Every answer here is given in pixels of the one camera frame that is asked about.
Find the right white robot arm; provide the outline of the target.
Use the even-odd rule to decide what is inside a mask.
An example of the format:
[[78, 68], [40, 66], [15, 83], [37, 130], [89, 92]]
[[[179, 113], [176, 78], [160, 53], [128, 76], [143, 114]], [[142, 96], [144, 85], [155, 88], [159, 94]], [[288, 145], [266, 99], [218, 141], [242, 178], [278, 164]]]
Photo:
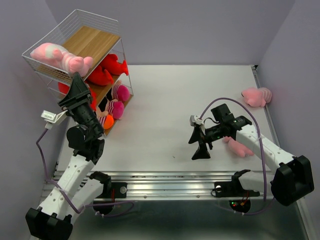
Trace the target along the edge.
[[205, 128], [204, 120], [197, 115], [189, 119], [193, 127], [189, 144], [198, 143], [192, 160], [209, 159], [213, 142], [225, 137], [239, 142], [254, 153], [262, 162], [258, 173], [250, 169], [237, 171], [230, 181], [216, 182], [211, 194], [217, 198], [256, 197], [259, 193], [272, 195], [283, 206], [289, 206], [313, 192], [314, 180], [311, 163], [304, 155], [294, 156], [263, 136], [245, 116], [234, 117], [226, 104], [211, 110], [217, 124]]

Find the boy doll pink hat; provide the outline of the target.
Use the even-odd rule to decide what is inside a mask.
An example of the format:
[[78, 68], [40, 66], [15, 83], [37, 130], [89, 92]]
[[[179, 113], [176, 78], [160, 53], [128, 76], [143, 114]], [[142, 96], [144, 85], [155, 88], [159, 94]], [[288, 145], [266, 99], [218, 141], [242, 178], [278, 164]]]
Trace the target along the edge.
[[122, 84], [121, 80], [118, 80], [108, 91], [106, 98], [108, 100], [118, 100], [120, 102], [126, 102], [130, 98], [131, 94], [129, 89]]
[[123, 116], [124, 109], [125, 107], [123, 102], [118, 101], [117, 99], [105, 99], [98, 105], [96, 114], [98, 117], [106, 117], [107, 115], [111, 115], [114, 119], [119, 120]]

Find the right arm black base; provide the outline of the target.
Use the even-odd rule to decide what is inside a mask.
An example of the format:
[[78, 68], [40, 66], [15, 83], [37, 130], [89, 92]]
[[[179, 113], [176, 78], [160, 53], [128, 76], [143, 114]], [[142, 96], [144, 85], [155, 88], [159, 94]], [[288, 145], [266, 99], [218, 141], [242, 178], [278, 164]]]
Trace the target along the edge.
[[250, 197], [259, 197], [260, 192], [252, 189], [246, 190], [242, 187], [240, 183], [240, 177], [247, 173], [252, 172], [248, 169], [244, 169], [237, 171], [234, 175], [232, 175], [230, 181], [215, 182], [210, 194], [215, 198], [242, 197], [241, 200], [229, 200], [229, 205], [236, 213], [250, 216], [253, 215], [253, 213], [249, 213], [251, 208]]

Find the boy doll black hair orange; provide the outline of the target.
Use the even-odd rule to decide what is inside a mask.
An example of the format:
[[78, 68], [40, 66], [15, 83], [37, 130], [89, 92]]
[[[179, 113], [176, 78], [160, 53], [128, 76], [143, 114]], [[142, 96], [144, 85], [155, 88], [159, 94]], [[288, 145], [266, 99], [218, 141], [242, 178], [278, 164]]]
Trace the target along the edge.
[[114, 118], [107, 111], [97, 113], [97, 118], [104, 130], [110, 129], [114, 125]]

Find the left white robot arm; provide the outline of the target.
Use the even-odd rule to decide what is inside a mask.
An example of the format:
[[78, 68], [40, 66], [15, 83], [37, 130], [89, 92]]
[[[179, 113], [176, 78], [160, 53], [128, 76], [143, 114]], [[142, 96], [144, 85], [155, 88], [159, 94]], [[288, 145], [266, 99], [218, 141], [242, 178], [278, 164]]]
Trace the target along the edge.
[[76, 125], [66, 132], [68, 146], [73, 150], [70, 161], [58, 181], [49, 177], [46, 181], [53, 189], [37, 207], [30, 208], [25, 215], [30, 234], [40, 240], [67, 240], [77, 217], [97, 196], [111, 193], [111, 178], [94, 172], [83, 188], [80, 184], [102, 156], [105, 141], [104, 128], [91, 108], [93, 97], [81, 75], [73, 74], [65, 97], [58, 102], [62, 112], [55, 114], [43, 111], [45, 130], [71, 117]]

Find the red shark plush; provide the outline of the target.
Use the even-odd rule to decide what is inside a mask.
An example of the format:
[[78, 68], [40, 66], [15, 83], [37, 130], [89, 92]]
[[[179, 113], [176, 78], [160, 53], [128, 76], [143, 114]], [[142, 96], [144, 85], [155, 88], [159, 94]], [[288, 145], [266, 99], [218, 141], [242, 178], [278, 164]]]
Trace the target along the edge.
[[118, 62], [118, 56], [114, 53], [109, 53], [101, 62], [100, 65], [106, 69], [111, 75], [120, 76], [121, 74], [129, 75], [129, 70], [126, 60], [122, 63]]
[[[97, 95], [96, 93], [90, 88], [90, 86], [88, 84], [86, 84], [87, 87], [89, 88], [90, 90], [90, 93], [91, 93], [91, 96], [92, 96], [92, 103], [90, 104], [90, 107], [92, 108], [92, 110], [94, 112], [96, 112], [96, 107], [97, 107]], [[64, 83], [61, 83], [61, 82], [58, 82], [58, 89], [61, 93], [63, 94], [67, 94], [70, 87]]]

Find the pink frog plush striped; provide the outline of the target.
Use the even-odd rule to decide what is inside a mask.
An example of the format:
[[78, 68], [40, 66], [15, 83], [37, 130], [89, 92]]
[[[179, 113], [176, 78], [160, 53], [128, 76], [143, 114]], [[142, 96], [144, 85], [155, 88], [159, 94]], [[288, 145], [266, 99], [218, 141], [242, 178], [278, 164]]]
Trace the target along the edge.
[[52, 67], [74, 74], [78, 72], [84, 77], [93, 66], [93, 58], [81, 57], [69, 52], [63, 46], [46, 42], [31, 51], [32, 59]]

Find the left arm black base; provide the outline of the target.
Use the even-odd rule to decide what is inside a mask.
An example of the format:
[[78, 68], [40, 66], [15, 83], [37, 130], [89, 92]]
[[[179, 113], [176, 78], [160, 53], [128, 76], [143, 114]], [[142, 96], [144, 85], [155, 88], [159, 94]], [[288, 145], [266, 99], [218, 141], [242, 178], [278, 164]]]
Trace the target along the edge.
[[[103, 184], [102, 193], [97, 197], [98, 199], [110, 199], [110, 201], [103, 201], [103, 204], [114, 203], [117, 198], [125, 199], [127, 197], [127, 186], [126, 182], [114, 182], [111, 176], [104, 174], [100, 171], [95, 171], [89, 176], [90, 180], [98, 180]], [[93, 202], [92, 207], [97, 216], [103, 218], [112, 218], [123, 216], [126, 212], [111, 214], [112, 210], [117, 205], [108, 206], [96, 206], [98, 201]]]

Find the red whale plush back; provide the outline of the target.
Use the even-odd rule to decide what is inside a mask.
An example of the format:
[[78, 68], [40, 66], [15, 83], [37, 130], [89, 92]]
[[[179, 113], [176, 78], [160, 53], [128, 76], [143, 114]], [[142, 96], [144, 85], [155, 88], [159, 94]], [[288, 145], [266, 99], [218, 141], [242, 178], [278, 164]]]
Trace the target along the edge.
[[98, 86], [107, 86], [114, 83], [112, 75], [101, 65], [98, 65], [87, 77], [87, 81]]

